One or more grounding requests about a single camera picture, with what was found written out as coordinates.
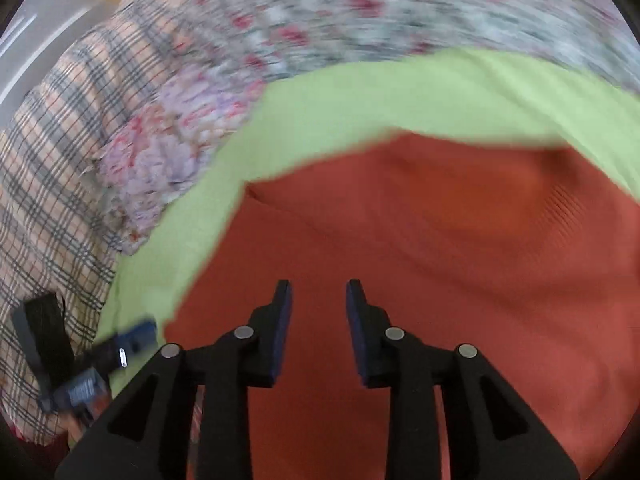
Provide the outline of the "purple floral pillow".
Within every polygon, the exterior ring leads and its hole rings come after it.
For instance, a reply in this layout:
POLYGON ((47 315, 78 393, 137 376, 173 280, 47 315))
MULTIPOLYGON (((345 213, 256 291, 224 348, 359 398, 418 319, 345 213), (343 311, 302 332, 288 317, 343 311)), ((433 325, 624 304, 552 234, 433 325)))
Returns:
POLYGON ((134 254, 241 128, 264 93, 264 78, 224 66, 175 73, 93 156, 90 176, 119 250, 134 254))

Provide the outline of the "plaid beige blanket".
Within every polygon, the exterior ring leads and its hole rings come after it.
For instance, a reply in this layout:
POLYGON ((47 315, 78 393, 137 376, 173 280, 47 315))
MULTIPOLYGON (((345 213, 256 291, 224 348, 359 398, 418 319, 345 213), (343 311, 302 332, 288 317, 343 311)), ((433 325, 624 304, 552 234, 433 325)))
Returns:
POLYGON ((48 445, 63 427, 38 405, 11 314, 55 292, 73 349, 92 343, 120 252, 89 174, 93 156, 190 43, 183 18, 164 6, 125 6, 62 55, 2 130, 1 413, 26 443, 48 445))

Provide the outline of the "rose floral quilt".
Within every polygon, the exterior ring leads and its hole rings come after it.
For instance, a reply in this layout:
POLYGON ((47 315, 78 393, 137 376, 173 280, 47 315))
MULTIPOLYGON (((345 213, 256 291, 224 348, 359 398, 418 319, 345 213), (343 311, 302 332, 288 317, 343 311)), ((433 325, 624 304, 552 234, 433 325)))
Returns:
POLYGON ((178 57, 276 80, 447 48, 523 53, 639 87, 639 46, 612 0, 125 0, 177 29, 178 57))

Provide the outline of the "rust orange knit garment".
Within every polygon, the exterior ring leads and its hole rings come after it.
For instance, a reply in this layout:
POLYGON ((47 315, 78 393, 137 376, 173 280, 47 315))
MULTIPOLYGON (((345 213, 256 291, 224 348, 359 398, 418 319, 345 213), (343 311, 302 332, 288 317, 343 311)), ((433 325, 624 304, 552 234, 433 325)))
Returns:
POLYGON ((583 476, 639 405, 639 206, 569 148, 404 133, 245 187, 167 339, 211 344, 293 289, 283 373, 250 396, 258 479, 379 479, 388 397, 364 388, 345 287, 426 344, 480 349, 583 476))

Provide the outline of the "light green bed sheet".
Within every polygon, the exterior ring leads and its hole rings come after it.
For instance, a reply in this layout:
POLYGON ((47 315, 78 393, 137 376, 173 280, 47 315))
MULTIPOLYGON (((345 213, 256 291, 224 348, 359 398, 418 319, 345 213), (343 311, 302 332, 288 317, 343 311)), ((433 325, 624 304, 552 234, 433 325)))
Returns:
POLYGON ((515 53, 449 49, 337 65, 270 84, 202 180, 122 257, 99 334, 145 315, 169 322, 215 250, 248 181, 388 138, 396 129, 480 145, 566 144, 639 189, 639 97, 605 79, 515 53))

